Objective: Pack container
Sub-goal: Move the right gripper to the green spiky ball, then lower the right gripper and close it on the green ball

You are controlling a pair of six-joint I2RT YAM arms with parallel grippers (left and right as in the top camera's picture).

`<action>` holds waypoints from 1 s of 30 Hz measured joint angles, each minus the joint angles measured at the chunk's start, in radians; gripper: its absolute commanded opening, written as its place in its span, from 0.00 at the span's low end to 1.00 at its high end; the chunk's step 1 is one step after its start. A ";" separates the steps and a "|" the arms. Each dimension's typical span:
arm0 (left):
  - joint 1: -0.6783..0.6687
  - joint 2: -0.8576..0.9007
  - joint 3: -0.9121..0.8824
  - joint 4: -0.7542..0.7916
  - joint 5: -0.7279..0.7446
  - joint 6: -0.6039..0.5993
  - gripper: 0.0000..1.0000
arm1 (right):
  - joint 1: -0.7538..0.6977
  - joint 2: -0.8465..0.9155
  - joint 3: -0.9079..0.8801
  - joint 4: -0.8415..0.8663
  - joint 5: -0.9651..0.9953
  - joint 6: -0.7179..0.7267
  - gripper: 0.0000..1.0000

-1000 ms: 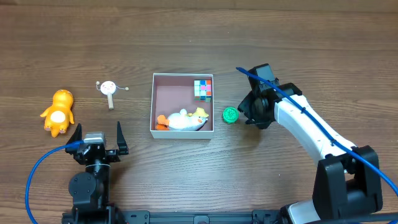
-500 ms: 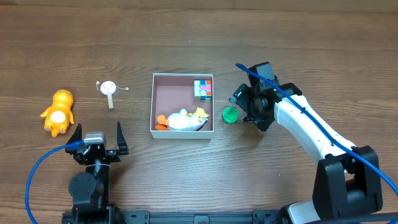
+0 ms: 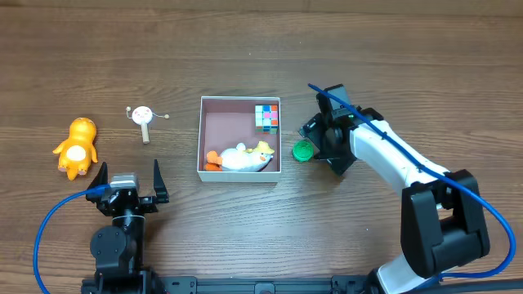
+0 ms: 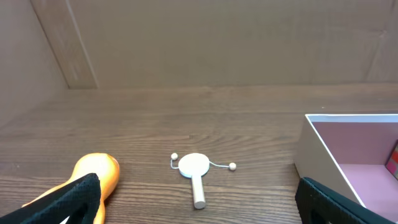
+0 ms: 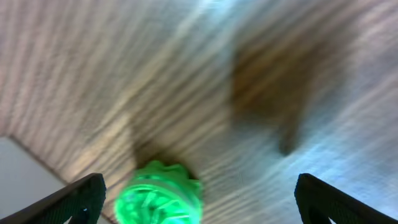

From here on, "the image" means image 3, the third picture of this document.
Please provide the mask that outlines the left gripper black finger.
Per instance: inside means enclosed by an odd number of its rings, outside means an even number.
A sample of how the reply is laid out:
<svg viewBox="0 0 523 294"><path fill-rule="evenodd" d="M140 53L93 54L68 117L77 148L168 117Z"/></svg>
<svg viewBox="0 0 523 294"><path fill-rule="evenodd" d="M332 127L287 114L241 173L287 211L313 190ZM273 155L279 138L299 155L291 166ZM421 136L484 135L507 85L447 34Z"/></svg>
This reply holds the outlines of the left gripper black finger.
<svg viewBox="0 0 523 294"><path fill-rule="evenodd" d="M154 160L154 192L156 195L156 203L169 202L169 193L161 176L159 162L157 159Z"/></svg>
<svg viewBox="0 0 523 294"><path fill-rule="evenodd" d="M108 167L107 163L103 162L97 175L87 188L92 192L86 194L86 200L90 202L99 202L100 199L105 195L105 190L108 187Z"/></svg>

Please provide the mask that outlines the green round plastic toy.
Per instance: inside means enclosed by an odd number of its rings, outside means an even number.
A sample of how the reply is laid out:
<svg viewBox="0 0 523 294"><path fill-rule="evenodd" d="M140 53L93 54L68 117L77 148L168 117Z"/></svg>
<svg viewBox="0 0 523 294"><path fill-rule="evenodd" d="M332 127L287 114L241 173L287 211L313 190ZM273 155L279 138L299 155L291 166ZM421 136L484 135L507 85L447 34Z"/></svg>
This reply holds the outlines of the green round plastic toy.
<svg viewBox="0 0 523 294"><path fill-rule="evenodd" d="M300 140L294 144L292 154L295 160L304 163L313 158L315 153L312 143L308 140Z"/></svg>

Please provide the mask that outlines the orange plastic cat figure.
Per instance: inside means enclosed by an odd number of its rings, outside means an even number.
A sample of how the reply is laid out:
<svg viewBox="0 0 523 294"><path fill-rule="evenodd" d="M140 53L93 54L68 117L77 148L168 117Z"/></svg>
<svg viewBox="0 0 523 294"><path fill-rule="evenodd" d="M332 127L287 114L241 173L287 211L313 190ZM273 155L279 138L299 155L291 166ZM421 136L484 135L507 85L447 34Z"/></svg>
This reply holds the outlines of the orange plastic cat figure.
<svg viewBox="0 0 523 294"><path fill-rule="evenodd" d="M92 163L98 162L94 145L96 125L89 118L76 118L69 126L69 136L53 151L59 154L58 170L65 172L69 180L85 176Z"/></svg>

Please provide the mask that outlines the colourful puzzle cube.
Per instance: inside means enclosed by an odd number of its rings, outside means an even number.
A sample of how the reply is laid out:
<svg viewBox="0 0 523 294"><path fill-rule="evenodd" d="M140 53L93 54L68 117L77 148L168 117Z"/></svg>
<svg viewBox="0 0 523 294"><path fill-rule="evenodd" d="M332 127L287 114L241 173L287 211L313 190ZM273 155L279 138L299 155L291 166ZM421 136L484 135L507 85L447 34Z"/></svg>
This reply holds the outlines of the colourful puzzle cube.
<svg viewBox="0 0 523 294"><path fill-rule="evenodd" d="M255 106L255 132L276 135L279 132L279 106Z"/></svg>

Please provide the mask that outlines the white wooden rattle drum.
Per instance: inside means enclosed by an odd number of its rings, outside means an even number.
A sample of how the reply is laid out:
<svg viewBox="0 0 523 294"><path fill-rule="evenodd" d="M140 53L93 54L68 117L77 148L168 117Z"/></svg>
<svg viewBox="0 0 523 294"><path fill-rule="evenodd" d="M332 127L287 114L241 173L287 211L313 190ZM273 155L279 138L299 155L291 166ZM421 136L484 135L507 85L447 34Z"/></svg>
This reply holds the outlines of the white wooden rattle drum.
<svg viewBox="0 0 523 294"><path fill-rule="evenodd" d="M135 109L132 109L131 106L127 106L126 116L141 128L142 142L144 145L150 143L149 123L153 120L153 118L170 118L169 114L156 114L152 111L151 108L147 106L138 106Z"/></svg>

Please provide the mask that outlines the white plush duck orange feet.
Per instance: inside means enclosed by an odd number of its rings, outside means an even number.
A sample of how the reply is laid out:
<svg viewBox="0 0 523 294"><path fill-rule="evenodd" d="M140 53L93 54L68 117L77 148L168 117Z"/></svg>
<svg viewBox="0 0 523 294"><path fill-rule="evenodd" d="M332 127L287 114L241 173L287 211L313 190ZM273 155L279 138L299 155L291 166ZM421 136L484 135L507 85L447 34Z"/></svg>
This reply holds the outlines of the white plush duck orange feet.
<svg viewBox="0 0 523 294"><path fill-rule="evenodd" d="M260 140L253 149L244 143L234 148L225 149L220 154L211 150L206 154L207 172L259 172L265 168L274 156L275 151L265 141Z"/></svg>

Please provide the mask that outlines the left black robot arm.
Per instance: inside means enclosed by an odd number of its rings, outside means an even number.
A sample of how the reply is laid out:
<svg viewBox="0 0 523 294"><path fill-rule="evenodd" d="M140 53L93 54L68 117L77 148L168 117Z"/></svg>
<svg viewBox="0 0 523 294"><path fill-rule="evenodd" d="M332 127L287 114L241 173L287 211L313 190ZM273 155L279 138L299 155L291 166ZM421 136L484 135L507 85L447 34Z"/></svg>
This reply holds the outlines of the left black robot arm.
<svg viewBox="0 0 523 294"><path fill-rule="evenodd" d="M82 282L82 294L165 294L162 279L144 265L145 214L156 213L159 204L169 202L169 194L154 163L154 194L141 197L134 173L108 177L103 163L88 186L86 200L112 219L92 235L91 254L96 260L94 278Z"/></svg>

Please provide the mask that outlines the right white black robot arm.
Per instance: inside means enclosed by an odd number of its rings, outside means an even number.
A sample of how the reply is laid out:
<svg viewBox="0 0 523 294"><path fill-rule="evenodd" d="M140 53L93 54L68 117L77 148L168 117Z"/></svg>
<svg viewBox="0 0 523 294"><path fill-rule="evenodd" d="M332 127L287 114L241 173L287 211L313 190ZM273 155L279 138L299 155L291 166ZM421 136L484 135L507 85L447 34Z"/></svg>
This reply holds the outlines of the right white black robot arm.
<svg viewBox="0 0 523 294"><path fill-rule="evenodd" d="M475 177L466 170L450 172L407 147L374 109L362 114L365 124L350 114L317 113L299 133L319 150L315 158L326 161L342 175L357 159L366 162L400 196L402 253L373 269L363 284L364 293L402 293L426 286L438 274L487 256L490 250L483 207L449 180L473 192ZM412 164L391 143L406 147L418 165ZM436 172L434 176L419 165Z"/></svg>

